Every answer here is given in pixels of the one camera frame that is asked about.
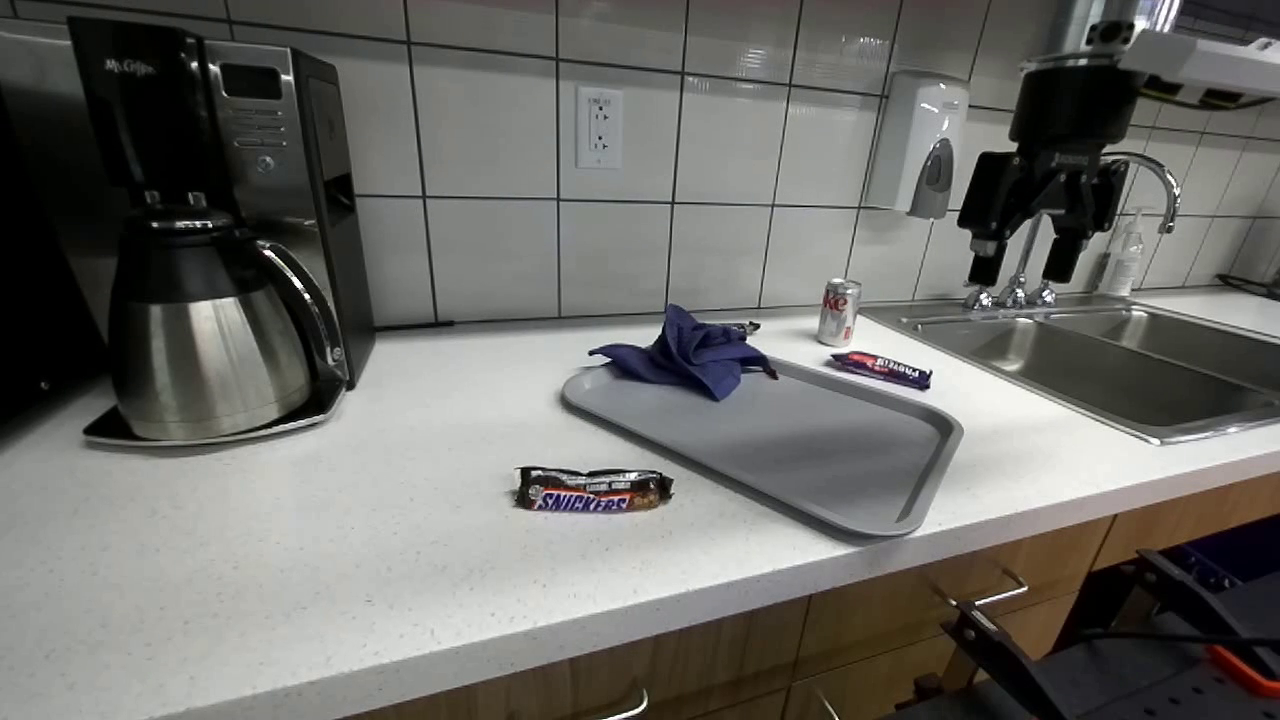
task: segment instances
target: navy napkin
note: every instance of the navy napkin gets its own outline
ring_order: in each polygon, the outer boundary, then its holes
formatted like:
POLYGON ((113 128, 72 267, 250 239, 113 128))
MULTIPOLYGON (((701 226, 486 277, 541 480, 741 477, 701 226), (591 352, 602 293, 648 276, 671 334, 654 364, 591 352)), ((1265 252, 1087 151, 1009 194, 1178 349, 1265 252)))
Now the navy napkin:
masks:
POLYGON ((777 379, 763 352, 746 343, 746 333, 728 325, 699 323, 680 305, 667 305, 662 334, 649 347, 605 345, 603 355, 625 374, 649 383, 687 386, 724 400, 742 380, 742 368, 759 368, 777 379))

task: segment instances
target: stainless steel sink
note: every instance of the stainless steel sink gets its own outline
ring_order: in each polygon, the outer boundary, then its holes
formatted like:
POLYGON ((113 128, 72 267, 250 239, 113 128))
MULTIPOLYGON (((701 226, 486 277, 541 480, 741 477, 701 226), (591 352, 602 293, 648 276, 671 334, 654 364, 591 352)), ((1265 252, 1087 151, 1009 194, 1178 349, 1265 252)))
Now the stainless steel sink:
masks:
POLYGON ((1280 345, 1153 307, 1079 299, 863 314, 1155 445, 1280 421, 1280 345))

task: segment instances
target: white countertop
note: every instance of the white countertop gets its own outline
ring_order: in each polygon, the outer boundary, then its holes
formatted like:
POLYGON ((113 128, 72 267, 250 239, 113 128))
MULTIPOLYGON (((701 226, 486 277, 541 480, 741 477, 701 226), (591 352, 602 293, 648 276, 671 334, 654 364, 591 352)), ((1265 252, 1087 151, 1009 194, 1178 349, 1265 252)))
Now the white countertop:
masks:
MULTIPOLYGON (((1280 336, 1247 295, 1140 300, 1280 336)), ((829 352, 815 311, 737 316, 829 352)), ((265 442, 87 447, 105 387, 0 441, 0 717, 333 717, 1280 470, 1280 425, 1155 447, 863 318, 855 348, 934 370, 877 387, 965 436, 918 532, 850 543, 561 406, 589 348, 659 322, 387 333, 329 424, 265 442), (524 511, 524 464, 657 468, 676 496, 524 511)))

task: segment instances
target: backsplash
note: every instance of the backsplash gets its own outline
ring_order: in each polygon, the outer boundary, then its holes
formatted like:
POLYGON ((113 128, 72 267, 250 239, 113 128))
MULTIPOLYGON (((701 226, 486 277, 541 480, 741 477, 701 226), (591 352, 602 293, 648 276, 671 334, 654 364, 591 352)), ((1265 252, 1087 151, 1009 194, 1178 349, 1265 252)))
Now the backsplash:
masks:
MULTIPOLYGON (((833 275, 867 301, 960 297, 955 210, 978 152, 1012 149, 1025 28, 1047 22, 1046 0, 9 1, 0 15, 173 23, 333 63, 384 327, 810 305, 833 275), (861 206, 886 78, 905 68, 972 86, 952 211, 933 223, 861 206), (622 92, 621 169, 576 167, 579 86, 622 92)), ((1277 141, 1280 102, 1139 104, 1117 149, 1184 181, 1160 236, 1164 193, 1130 173, 1126 211, 1152 208, 1140 287, 1276 270, 1277 141)))

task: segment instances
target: diet coke can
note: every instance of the diet coke can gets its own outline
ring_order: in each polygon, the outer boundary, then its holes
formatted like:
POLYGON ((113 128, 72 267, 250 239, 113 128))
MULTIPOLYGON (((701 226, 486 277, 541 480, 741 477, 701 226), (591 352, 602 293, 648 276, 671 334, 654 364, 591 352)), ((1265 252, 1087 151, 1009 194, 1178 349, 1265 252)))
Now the diet coke can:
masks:
POLYGON ((844 347, 854 337, 854 319, 863 286, 845 278, 833 278, 822 291, 822 315, 818 316, 818 342, 844 347))

